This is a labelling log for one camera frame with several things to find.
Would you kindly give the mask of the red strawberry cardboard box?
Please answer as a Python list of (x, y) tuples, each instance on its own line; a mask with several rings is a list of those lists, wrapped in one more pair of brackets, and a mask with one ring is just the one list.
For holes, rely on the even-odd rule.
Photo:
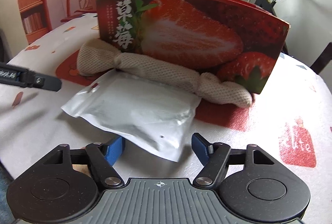
[(100, 37), (262, 92), (289, 24), (241, 0), (96, 0)]

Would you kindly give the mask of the white patterned tablecloth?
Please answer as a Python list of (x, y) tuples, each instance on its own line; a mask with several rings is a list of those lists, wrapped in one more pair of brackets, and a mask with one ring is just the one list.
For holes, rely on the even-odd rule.
[[(54, 75), (85, 40), (98, 35), (96, 16), (86, 14), (35, 41), (11, 64)], [(58, 144), (81, 148), (111, 138), (61, 110), (81, 88), (70, 81), (63, 81), (58, 92), (1, 86), (1, 162), (11, 176), (19, 176)], [(296, 59), (280, 55), (249, 109), (244, 132), (197, 119), (192, 131), (233, 148), (257, 144), (310, 188), (331, 186), (331, 93), (318, 75)]]

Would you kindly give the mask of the white plastic packet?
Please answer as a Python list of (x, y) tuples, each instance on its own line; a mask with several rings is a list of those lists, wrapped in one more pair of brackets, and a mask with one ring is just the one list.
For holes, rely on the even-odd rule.
[(177, 162), (200, 102), (184, 90), (112, 70), (76, 93), (62, 110)]

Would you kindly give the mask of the beige knitted cloth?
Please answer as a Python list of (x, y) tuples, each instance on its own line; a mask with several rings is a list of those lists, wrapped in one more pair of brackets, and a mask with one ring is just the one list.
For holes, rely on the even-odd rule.
[(146, 55), (122, 53), (99, 38), (82, 45), (77, 57), (80, 75), (92, 76), (112, 68), (180, 88), (215, 104), (234, 104), (248, 108), (253, 103), (251, 93), (243, 86), (234, 82), (221, 82), (211, 73), (200, 74)]

